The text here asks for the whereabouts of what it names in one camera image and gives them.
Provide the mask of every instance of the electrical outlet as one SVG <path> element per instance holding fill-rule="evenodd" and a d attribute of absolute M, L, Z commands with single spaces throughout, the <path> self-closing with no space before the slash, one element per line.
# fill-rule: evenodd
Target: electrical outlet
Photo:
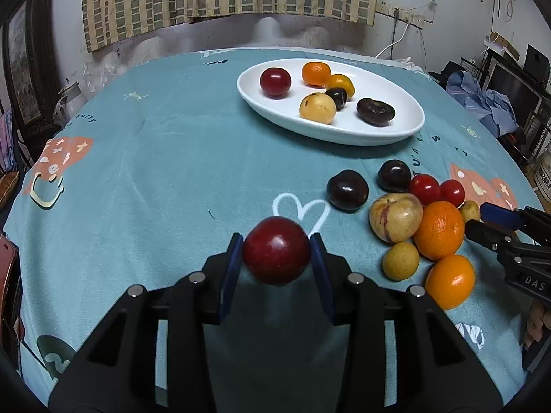
<path fill-rule="evenodd" d="M 388 15 L 389 9 L 390 9 L 390 5 L 385 0 L 379 0 L 377 2 L 376 11 L 378 13 L 382 13 L 383 15 Z"/>
<path fill-rule="evenodd" d="M 420 29 L 423 29 L 423 26 L 425 24 L 425 17 L 421 14 L 415 13 L 412 16 L 412 25 L 417 26 Z"/>
<path fill-rule="evenodd" d="M 406 11 L 405 9 L 400 9 L 400 20 L 411 23 L 413 14 L 410 11 Z"/>
<path fill-rule="evenodd" d="M 396 6 L 389 5 L 388 6 L 388 16 L 394 18 L 394 11 L 399 11 L 400 9 L 396 8 Z"/>

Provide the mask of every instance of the box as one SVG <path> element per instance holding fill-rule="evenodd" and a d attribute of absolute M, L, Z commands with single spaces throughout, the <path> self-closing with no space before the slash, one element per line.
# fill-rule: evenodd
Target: box
<path fill-rule="evenodd" d="M 513 56 L 515 58 L 515 60 L 517 62 L 519 61 L 519 59 L 520 59 L 519 52 L 500 33 L 495 32 L 495 31 L 492 32 L 490 34 L 490 43 L 497 43 L 498 45 L 503 46 L 511 54 L 511 56 Z"/>

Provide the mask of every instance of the painting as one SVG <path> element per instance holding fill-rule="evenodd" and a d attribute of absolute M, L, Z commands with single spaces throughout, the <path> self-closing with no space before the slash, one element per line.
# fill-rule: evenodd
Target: painting
<path fill-rule="evenodd" d="M 24 1 L 8 23 L 8 59 L 12 72 L 15 98 L 23 118 L 28 124 L 40 117 L 27 57 L 27 2 Z"/>

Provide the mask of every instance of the screw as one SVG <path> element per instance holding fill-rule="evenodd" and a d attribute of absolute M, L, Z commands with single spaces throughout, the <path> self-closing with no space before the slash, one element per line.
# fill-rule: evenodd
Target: screw
<path fill-rule="evenodd" d="M 131 297 L 135 298 L 143 293 L 143 287 L 140 284 L 134 284 L 128 288 L 128 293 Z"/>
<path fill-rule="evenodd" d="M 418 285 L 411 286 L 409 288 L 409 292 L 410 294 L 412 294 L 414 297 L 417 297 L 417 298 L 422 297 L 426 293 L 425 289 L 422 286 L 418 286 Z"/>
<path fill-rule="evenodd" d="M 348 275 L 348 282 L 351 284 L 361 284 L 365 280 L 365 277 L 361 273 L 350 273 Z"/>
<path fill-rule="evenodd" d="M 201 284 L 203 281 L 205 281 L 207 277 L 203 272 L 193 272 L 189 276 L 189 280 L 194 284 Z"/>

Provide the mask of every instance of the white heart drawing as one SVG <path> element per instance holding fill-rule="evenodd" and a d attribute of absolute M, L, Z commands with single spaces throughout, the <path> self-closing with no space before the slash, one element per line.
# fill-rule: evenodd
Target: white heart drawing
<path fill-rule="evenodd" d="M 272 211 L 274 213 L 274 216 L 279 216 L 279 209 L 278 209 L 279 202 L 281 201 L 281 199 L 284 199 L 285 197 L 291 197 L 295 201 L 297 205 L 297 218 L 299 218 L 299 220 L 304 219 L 305 214 L 314 205 L 323 204 L 325 206 L 325 208 L 323 209 L 322 215 L 320 216 L 316 224 L 313 226 L 313 229 L 310 231 L 310 233 L 308 233 L 308 237 L 310 237 L 314 233 L 317 233 L 322 227 L 322 225 L 325 223 L 327 216 L 331 211 L 331 207 L 329 206 L 329 203 L 327 203 L 325 200 L 316 199 L 302 206 L 297 196 L 291 193 L 283 193 L 283 194 L 279 194 L 279 196 L 277 196 L 272 203 Z"/>

